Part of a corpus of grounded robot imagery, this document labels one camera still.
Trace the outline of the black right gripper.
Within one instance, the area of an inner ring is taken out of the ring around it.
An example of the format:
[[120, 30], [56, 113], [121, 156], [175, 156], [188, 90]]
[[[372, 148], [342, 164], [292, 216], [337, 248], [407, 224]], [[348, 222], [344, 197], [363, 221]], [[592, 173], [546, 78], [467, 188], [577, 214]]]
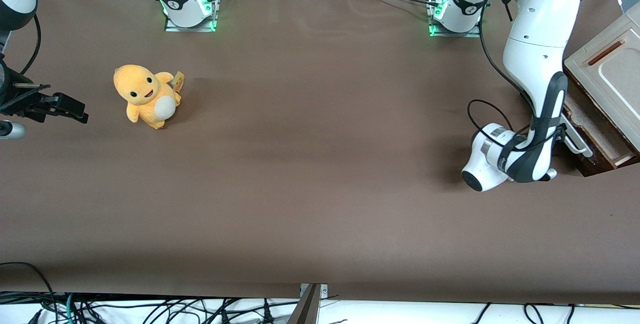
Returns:
[[0, 111], [5, 116], [27, 117], [43, 123], [46, 116], [67, 117], [82, 124], [89, 121], [86, 105], [64, 93], [42, 94], [50, 85], [35, 84], [24, 75], [1, 63]]

